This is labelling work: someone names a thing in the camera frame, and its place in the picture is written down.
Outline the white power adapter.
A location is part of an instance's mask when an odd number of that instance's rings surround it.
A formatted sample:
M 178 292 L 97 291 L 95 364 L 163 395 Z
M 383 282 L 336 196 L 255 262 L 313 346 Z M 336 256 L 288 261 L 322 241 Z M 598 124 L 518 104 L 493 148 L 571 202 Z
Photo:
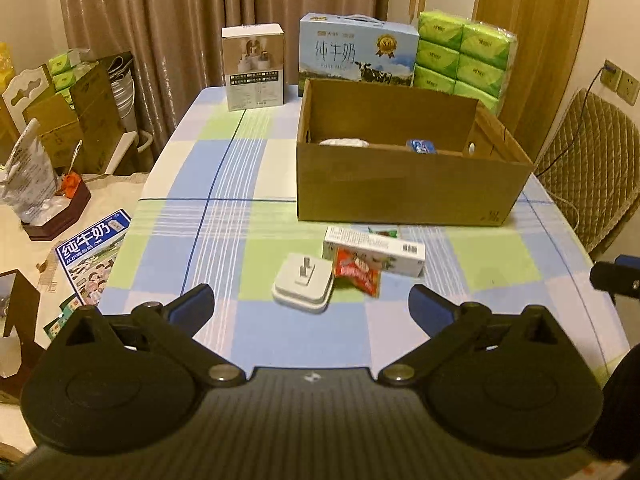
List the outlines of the white power adapter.
M 329 304 L 333 280 L 330 260 L 290 252 L 280 267 L 271 293 L 279 304 L 319 314 Z

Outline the flat blue milk carton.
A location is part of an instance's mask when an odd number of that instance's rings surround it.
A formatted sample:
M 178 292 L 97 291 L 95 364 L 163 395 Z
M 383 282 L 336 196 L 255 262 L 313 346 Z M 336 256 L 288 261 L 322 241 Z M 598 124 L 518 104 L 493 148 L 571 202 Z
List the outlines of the flat blue milk carton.
M 99 304 L 130 222 L 130 215 L 119 209 L 55 247 L 58 262 L 82 304 Z

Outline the white medicine box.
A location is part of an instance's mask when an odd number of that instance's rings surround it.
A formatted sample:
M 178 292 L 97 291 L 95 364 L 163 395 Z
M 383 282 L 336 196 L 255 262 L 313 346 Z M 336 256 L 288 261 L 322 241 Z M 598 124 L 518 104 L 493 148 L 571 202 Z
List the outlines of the white medicine box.
M 375 269 L 418 278 L 426 260 L 422 243 L 329 226 L 323 237 L 322 257 L 333 259 L 339 249 L 363 258 Z

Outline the checkered tablecloth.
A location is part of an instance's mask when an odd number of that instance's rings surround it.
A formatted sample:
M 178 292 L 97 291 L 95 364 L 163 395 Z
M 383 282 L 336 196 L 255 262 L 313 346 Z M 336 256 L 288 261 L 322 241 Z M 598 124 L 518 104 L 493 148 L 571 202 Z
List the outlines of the checkered tablecloth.
M 320 255 L 326 232 L 297 218 L 298 114 L 295 90 L 284 105 L 247 112 L 230 112 L 221 88 L 200 92 L 130 210 L 103 313 L 209 284 L 215 313 L 198 341 L 244 370 L 380 370 L 422 344 L 406 276 L 384 274 L 377 297 L 337 286 L 319 314 L 274 301 L 285 257 Z M 538 181 L 527 182 L 498 228 L 398 226 L 397 234 L 425 246 L 424 283 L 454 302 L 476 300 L 500 313 L 547 307 L 600 380 L 628 352 L 612 300 L 590 284 L 590 258 Z

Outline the brown curtain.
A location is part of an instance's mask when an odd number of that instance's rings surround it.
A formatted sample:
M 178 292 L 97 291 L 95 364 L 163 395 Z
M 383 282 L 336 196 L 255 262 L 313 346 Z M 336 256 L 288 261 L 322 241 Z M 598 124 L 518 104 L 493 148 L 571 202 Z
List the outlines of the brown curtain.
M 61 0 L 67 42 L 100 58 L 134 57 L 138 125 L 160 152 L 206 87 L 224 82 L 221 31 L 278 23 L 284 79 L 298 77 L 298 24 L 308 12 L 385 18 L 388 0 Z

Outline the green tissue pack bundle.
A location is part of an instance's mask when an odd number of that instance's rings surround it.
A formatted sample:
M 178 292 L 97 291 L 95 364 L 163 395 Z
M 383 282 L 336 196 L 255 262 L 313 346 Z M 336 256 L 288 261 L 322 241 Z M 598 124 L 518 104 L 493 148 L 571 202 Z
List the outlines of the green tissue pack bundle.
M 418 18 L 413 85 L 476 99 L 499 115 L 518 52 L 513 32 L 440 11 Z

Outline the wall power outlet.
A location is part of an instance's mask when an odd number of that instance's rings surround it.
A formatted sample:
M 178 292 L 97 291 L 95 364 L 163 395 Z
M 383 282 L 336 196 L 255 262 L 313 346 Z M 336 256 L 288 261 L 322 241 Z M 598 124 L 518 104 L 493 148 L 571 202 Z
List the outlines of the wall power outlet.
M 639 81 L 610 60 L 605 60 L 600 73 L 601 84 L 615 92 L 628 105 L 634 106 L 639 95 Z

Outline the red snack packet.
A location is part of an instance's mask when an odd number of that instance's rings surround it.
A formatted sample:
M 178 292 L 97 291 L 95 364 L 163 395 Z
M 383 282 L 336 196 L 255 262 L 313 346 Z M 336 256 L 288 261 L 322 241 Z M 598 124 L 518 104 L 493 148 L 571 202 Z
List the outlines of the red snack packet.
M 381 287 L 381 271 L 368 263 L 366 258 L 347 248 L 337 248 L 333 276 L 338 280 L 348 281 L 360 292 L 378 298 Z

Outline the white towel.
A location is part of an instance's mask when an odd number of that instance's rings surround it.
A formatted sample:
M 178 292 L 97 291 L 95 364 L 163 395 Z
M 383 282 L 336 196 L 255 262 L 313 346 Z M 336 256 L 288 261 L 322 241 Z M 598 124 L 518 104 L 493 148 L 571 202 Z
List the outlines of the white towel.
M 342 146 L 343 148 L 367 148 L 369 146 L 369 143 L 361 139 L 339 138 L 323 140 L 320 142 L 320 145 Z

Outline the green candy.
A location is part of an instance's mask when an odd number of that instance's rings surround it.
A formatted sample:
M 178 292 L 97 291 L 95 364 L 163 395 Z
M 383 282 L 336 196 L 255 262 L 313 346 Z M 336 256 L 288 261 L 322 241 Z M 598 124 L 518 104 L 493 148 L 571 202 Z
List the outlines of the green candy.
M 391 229 L 372 229 L 368 228 L 368 232 L 370 234 L 378 235 L 378 236 L 386 236 L 391 238 L 398 238 L 398 231 Z

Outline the blue milk carton box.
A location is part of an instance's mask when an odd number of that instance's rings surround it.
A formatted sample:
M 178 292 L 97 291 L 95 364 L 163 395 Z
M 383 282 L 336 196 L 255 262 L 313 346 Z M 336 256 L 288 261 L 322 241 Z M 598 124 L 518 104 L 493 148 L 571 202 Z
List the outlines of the blue milk carton box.
M 299 21 L 298 92 L 310 78 L 409 87 L 419 39 L 410 24 L 308 13 Z

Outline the brown cardboard box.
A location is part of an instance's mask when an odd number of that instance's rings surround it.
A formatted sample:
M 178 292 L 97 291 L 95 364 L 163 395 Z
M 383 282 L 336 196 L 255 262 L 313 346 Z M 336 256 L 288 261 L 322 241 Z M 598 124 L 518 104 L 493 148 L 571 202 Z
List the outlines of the brown cardboard box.
M 320 145 L 339 138 L 369 146 Z M 431 141 L 437 153 L 411 151 L 412 139 Z M 300 220 L 501 226 L 532 172 L 518 141 L 476 99 L 306 81 L 296 138 Z

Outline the blue gum box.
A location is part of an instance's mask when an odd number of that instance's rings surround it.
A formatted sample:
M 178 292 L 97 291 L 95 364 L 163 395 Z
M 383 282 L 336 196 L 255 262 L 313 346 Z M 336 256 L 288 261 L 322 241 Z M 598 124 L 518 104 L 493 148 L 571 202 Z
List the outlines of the blue gum box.
M 436 154 L 437 150 L 435 145 L 429 140 L 409 140 L 406 145 L 411 151 L 420 154 Z

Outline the white plastic bag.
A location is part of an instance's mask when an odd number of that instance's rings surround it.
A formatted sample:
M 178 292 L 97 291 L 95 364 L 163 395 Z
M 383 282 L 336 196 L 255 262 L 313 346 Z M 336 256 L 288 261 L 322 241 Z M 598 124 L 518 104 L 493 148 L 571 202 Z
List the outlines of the white plastic bag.
M 1 169 L 1 201 L 21 222 L 40 226 L 52 214 L 58 177 L 40 137 L 40 122 L 32 118 Z

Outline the white cardboard hanger box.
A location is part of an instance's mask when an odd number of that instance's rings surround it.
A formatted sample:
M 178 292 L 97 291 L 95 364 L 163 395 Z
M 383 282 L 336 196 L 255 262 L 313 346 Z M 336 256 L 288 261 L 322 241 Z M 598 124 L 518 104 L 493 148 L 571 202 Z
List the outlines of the white cardboard hanger box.
M 38 122 L 37 136 L 53 167 L 58 171 L 66 168 L 82 139 L 80 122 L 66 99 L 54 92 L 47 66 L 23 70 L 14 76 L 1 99 L 19 133 L 32 119 Z

